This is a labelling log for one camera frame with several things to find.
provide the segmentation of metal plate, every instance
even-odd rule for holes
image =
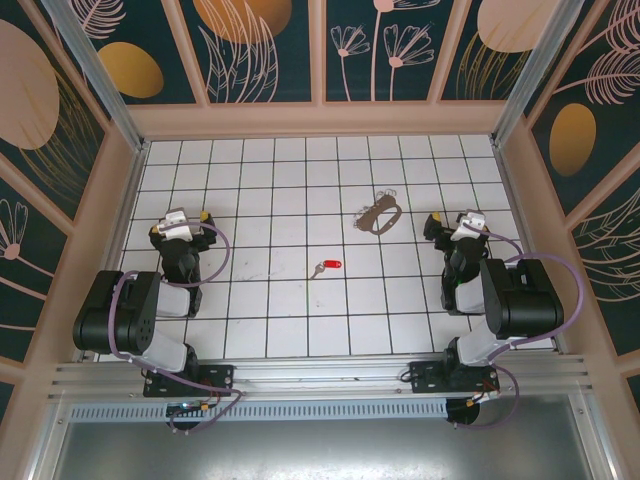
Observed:
[[[218,388],[233,387],[233,365],[200,365],[198,378],[200,382],[208,380],[211,386]],[[185,398],[208,397],[209,391],[189,387],[175,382],[159,373],[148,370],[145,376],[143,395],[147,398]],[[228,397],[230,393],[220,393],[221,397]]]
[[[500,389],[498,375],[493,367],[465,367],[446,378],[442,361],[411,362],[409,364],[413,393],[450,393],[484,391],[484,382]]]

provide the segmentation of flower illustration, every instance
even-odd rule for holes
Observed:
[[[347,72],[344,68],[344,59],[351,55],[360,55],[371,49],[369,42],[365,42],[366,35],[362,31],[362,25],[359,27],[346,27],[344,32],[341,27],[333,27],[331,29],[331,39],[340,55],[340,63],[342,64],[342,81],[344,83],[344,92],[347,94],[347,101],[351,101],[349,95],[349,85],[347,84]]]
[[[34,265],[20,256],[20,245],[24,238],[25,230],[27,229],[28,218],[29,209],[22,203],[16,202],[15,208],[12,211],[6,199],[3,198],[0,200],[0,259],[8,261],[18,260],[44,275],[53,277],[53,273]],[[47,296],[42,293],[3,277],[0,277],[0,283],[40,300],[47,298]],[[11,328],[13,330],[23,329],[22,327],[11,327],[2,324],[0,324],[0,327]]]
[[[429,26],[406,27],[398,38],[398,25],[384,29],[384,46],[391,65],[391,80],[389,86],[389,100],[393,100],[393,80],[396,68],[410,65],[420,65],[433,60],[433,49],[428,49],[431,44]]]
[[[373,6],[382,13],[393,10],[418,10],[420,8],[433,7],[440,3],[440,0],[419,0],[411,2],[409,0],[373,0]]]
[[[16,202],[14,213],[6,199],[0,200],[0,258],[15,260],[20,256],[20,243],[27,228],[29,210]]]
[[[376,101],[376,59],[378,53],[378,32],[380,31],[380,18],[382,14],[393,12],[394,10],[419,10],[421,8],[434,7],[439,3],[440,0],[373,0],[373,6],[378,11],[378,14],[376,15],[376,26],[373,30],[373,53],[371,55],[372,102]]]

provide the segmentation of cable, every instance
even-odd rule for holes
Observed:
[[[206,380],[207,383],[204,383],[204,385],[208,385],[210,387],[213,387],[213,385],[211,384],[211,381],[209,379]],[[177,416],[179,415],[186,415],[189,413],[193,413],[193,412],[206,412],[212,408],[216,408],[218,405],[220,405],[220,394],[218,392],[215,392],[216,394],[216,403],[211,404],[210,400],[213,398],[213,392],[211,393],[211,396],[204,402],[200,402],[198,405],[190,405],[190,406],[184,406],[187,404],[181,404],[178,406],[178,410],[176,410],[175,412],[173,412],[171,414],[171,416],[169,417],[169,426],[171,427],[171,430],[178,430],[178,428],[175,426],[174,424],[174,420],[176,419]]]
[[[504,237],[502,235],[498,235],[497,233],[493,233],[490,232],[488,230],[478,230],[477,228],[471,227],[467,224],[464,225],[464,228],[466,228],[467,230],[471,230],[474,233],[478,233],[480,235],[485,235],[487,237],[492,237],[492,238],[497,238],[498,240],[502,240],[503,242],[507,242],[509,245],[512,245],[513,248],[516,249],[516,251],[518,252],[518,255],[522,255],[522,249],[520,248],[520,245],[518,245],[516,242],[514,242],[513,240]]]
[[[184,226],[185,224],[179,224],[179,225],[172,225],[167,227],[167,230],[170,230],[171,228],[176,228],[178,226]],[[205,280],[203,280],[202,282],[197,282],[195,284],[175,284],[176,286],[179,287],[185,287],[185,286],[199,286],[202,285],[203,283],[207,283],[209,281],[211,281],[213,278],[215,278],[217,275],[220,274],[220,272],[222,271],[222,268],[224,268],[224,266],[226,265],[226,262],[229,259],[229,253],[231,251],[231,247],[229,245],[229,240],[227,239],[227,237],[220,231],[218,230],[216,227],[213,227],[211,225],[208,225],[206,223],[199,223],[199,222],[189,222],[187,223],[187,225],[190,226],[200,226],[202,228],[208,228],[210,230],[213,230],[215,232],[217,232],[221,237],[222,240],[224,241],[225,245],[226,245],[226,249],[227,249],[227,253],[225,256],[225,260],[223,261],[222,267],[219,268],[213,275],[207,277]],[[233,399],[233,401],[231,403],[229,403],[229,405],[227,405],[225,408],[223,408],[222,410],[220,410],[220,412],[218,412],[217,415],[215,415],[213,418],[211,418],[210,420],[207,420],[206,422],[200,422],[198,425],[196,425],[195,427],[193,427],[190,430],[185,430],[184,431],[184,435],[189,435],[190,432],[195,433],[199,430],[203,430],[208,426],[213,425],[215,422],[218,421],[218,419],[220,417],[222,417],[223,415],[225,415],[231,408],[233,408],[235,406],[236,403],[238,403],[240,401],[240,399],[243,396],[243,393],[240,390],[237,390],[235,388],[219,388],[219,387],[210,387],[207,385],[203,385],[201,383],[195,383],[192,382],[190,380],[178,377],[177,375],[174,375],[171,372],[168,372],[166,370],[163,370],[161,368],[157,368],[154,365],[148,365],[145,362],[142,362],[136,358],[133,358],[132,355],[124,355],[121,354],[117,347],[116,347],[116,337],[115,337],[115,320],[116,320],[116,310],[118,307],[118,299],[120,298],[120,294],[122,292],[122,288],[124,287],[125,282],[131,278],[133,275],[136,275],[138,272],[137,271],[129,271],[126,272],[122,275],[122,277],[120,277],[120,279],[118,280],[118,283],[116,283],[116,287],[113,291],[113,297],[111,299],[111,305],[109,306],[109,317],[108,317],[108,323],[107,323],[107,333],[108,333],[108,337],[109,337],[109,349],[111,350],[111,353],[116,357],[119,358],[121,360],[126,360],[129,363],[132,363],[140,368],[144,368],[147,370],[151,370],[154,373],[159,373],[161,375],[164,375],[165,377],[174,380],[176,382],[182,383],[184,385],[193,387],[193,388],[197,388],[200,390],[206,390],[208,392],[213,392],[213,393],[235,393],[236,394],[236,398]]]
[[[202,223],[202,222],[179,223],[179,224],[169,225],[167,227],[164,227],[163,231],[171,230],[173,228],[178,228],[178,227],[185,227],[185,226],[187,226],[187,227],[204,227],[204,228],[206,228],[208,230],[213,230],[218,235],[220,235],[220,238],[222,238],[222,241],[224,242],[224,245],[225,245],[224,260],[222,261],[222,264],[220,265],[220,268],[218,268],[218,270],[213,272],[213,274],[209,275],[204,280],[201,280],[199,282],[194,282],[194,283],[171,283],[171,282],[166,282],[167,285],[171,285],[172,287],[181,287],[181,288],[199,287],[200,285],[203,285],[205,283],[209,283],[211,280],[213,280],[214,278],[216,278],[218,275],[220,275],[222,273],[222,271],[224,270],[224,267],[226,267],[227,263],[229,263],[229,257],[231,256],[231,244],[229,243],[229,239],[227,238],[227,236],[224,233],[222,233],[220,230],[218,230],[213,225],[209,225],[208,223]]]
[[[411,375],[411,370],[407,370],[400,375],[400,381],[403,383],[411,383],[415,378],[419,378],[419,375]]]
[[[513,407],[511,407],[511,411],[505,415],[504,417],[502,417],[500,420],[498,420],[497,422],[494,423],[490,423],[488,425],[465,425],[463,423],[457,423],[457,422],[453,422],[453,427],[454,428],[464,428],[466,430],[489,430],[491,428],[496,428],[499,427],[501,425],[504,425],[505,423],[507,423],[509,420],[511,420],[511,417],[513,417],[513,414],[516,412],[516,409],[518,408],[518,402],[520,401],[520,385],[518,385],[518,380],[516,380],[516,377],[513,373],[511,373],[509,370],[507,370],[504,367],[501,367],[500,365],[494,365],[496,370],[499,370],[501,372],[503,372],[504,374],[506,374],[511,381],[513,382],[513,388],[515,388],[516,390],[516,397],[515,400],[513,402]]]

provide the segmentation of aluminum frame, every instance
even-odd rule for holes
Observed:
[[[64,39],[73,57],[94,87],[127,143],[134,150],[142,148],[142,136],[127,110],[120,93],[116,90],[109,74],[105,70],[96,49],[82,30],[70,2],[60,0],[42,0],[53,24]]]
[[[367,357],[235,360],[234,387],[243,401],[340,400],[400,397],[460,398],[469,393],[413,394],[400,381],[409,362],[434,361],[441,354]],[[518,378],[522,395],[588,392],[591,382],[579,355],[518,351],[500,357],[500,365]],[[501,376],[503,392],[512,384]],[[140,370],[127,362],[83,362],[58,366],[49,392],[53,403],[144,401]]]
[[[560,51],[566,36],[571,31],[584,0],[558,2],[549,23],[540,35],[538,44],[527,59],[516,84],[495,127],[494,140],[497,146],[504,144],[520,120],[524,109],[544,79],[547,70]]]
[[[569,402],[593,478],[621,479],[620,465],[604,427],[595,396],[592,393],[569,395]]]

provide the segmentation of red key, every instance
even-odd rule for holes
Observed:
[[[325,260],[322,264],[325,268],[340,268],[342,266],[342,262],[338,260]]]

